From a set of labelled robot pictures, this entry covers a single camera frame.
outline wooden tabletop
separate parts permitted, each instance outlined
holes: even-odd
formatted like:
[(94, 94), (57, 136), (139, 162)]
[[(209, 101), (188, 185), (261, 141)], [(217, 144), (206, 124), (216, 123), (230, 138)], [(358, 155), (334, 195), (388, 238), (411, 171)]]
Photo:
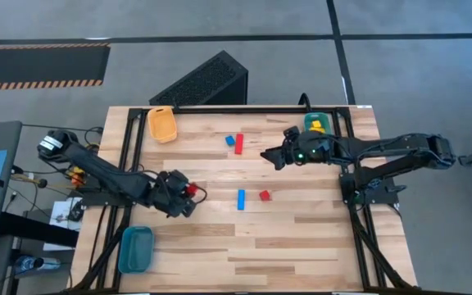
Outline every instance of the wooden tabletop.
[[(114, 165), (120, 159), (129, 108), (111, 107), (107, 115), (99, 156)], [(358, 138), (379, 138), (372, 108), (351, 107), (351, 114)], [(144, 206), (133, 209), (131, 225), (149, 226), (156, 250), (146, 274), (121, 277), (121, 292), (362, 290), (351, 221), (338, 185), (340, 168), (292, 165), (276, 171), (260, 157), (266, 148), (282, 143), (284, 129), (302, 127), (303, 115), (175, 118), (178, 138), (173, 142), (157, 143), (146, 128), (140, 163), (156, 171), (180, 170), (207, 190), (208, 199), (189, 218), (166, 218)], [(244, 134), (242, 155), (225, 143), (225, 136), (236, 133)], [(370, 159), (363, 164), (383, 162)], [(244, 211), (237, 210), (239, 189), (246, 190)], [(260, 200), (262, 190), (270, 192), (272, 201)], [(415, 284), (399, 217), (386, 205), (371, 210), (381, 251), (403, 279)], [(88, 270), (100, 213), (101, 208), (84, 213), (72, 264), (75, 282)], [(102, 249), (107, 215), (94, 260)], [(375, 285), (372, 258), (365, 253)], [(106, 286), (111, 285), (115, 262), (116, 254), (107, 268)]]

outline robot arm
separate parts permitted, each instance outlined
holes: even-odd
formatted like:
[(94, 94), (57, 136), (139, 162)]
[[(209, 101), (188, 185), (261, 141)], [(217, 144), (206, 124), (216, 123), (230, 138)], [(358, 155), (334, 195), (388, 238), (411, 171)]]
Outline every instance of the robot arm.
[(438, 135), (406, 134), (390, 139), (360, 140), (317, 131), (300, 133), (298, 127), (284, 131), (279, 147), (261, 153), (281, 170), (285, 165), (327, 163), (348, 166), (367, 157), (403, 156), (375, 168), (358, 167), (354, 171), (356, 190), (365, 190), (380, 180), (404, 174), (422, 167), (447, 169), (456, 160), (451, 144)]
[(187, 177), (177, 170), (162, 171), (156, 178), (143, 172), (124, 172), (78, 143), (74, 133), (51, 130), (38, 145), (39, 157), (56, 163), (70, 162), (99, 180), (109, 193), (146, 207), (154, 206), (168, 216), (189, 217), (196, 207)]

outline red block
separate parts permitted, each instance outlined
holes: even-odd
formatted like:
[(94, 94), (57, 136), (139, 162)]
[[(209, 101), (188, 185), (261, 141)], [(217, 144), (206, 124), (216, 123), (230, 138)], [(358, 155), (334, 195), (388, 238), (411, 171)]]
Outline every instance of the red block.
[(191, 183), (188, 185), (188, 187), (186, 188), (187, 190), (187, 193), (191, 196), (191, 197), (194, 197), (194, 195), (196, 194), (197, 192), (197, 185), (195, 183)]
[(263, 191), (260, 193), (260, 198), (262, 201), (270, 201), (270, 194), (267, 191)]
[(234, 153), (241, 155), (243, 151), (243, 134), (236, 134), (236, 146), (234, 147)]

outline teal bin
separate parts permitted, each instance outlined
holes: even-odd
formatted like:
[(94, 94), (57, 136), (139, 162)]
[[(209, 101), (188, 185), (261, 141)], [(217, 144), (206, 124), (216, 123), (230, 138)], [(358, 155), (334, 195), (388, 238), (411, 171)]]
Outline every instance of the teal bin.
[(154, 234), (147, 226), (130, 226), (121, 239), (118, 269), (122, 274), (142, 274), (154, 253)]
[(326, 134), (334, 134), (329, 123), (329, 117), (325, 113), (312, 112), (305, 115), (303, 119), (303, 128), (305, 131), (309, 131), (311, 123), (314, 120), (318, 120), (321, 126), (324, 128)]

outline blue rectangular block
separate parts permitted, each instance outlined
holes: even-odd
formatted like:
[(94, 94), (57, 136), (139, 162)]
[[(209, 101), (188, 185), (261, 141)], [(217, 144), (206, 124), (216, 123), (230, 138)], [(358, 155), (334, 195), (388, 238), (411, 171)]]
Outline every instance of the blue rectangular block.
[(225, 141), (227, 142), (228, 145), (233, 146), (236, 142), (234, 141), (234, 137), (232, 135), (229, 135), (225, 138)]
[(245, 209), (245, 190), (238, 190), (238, 210)]

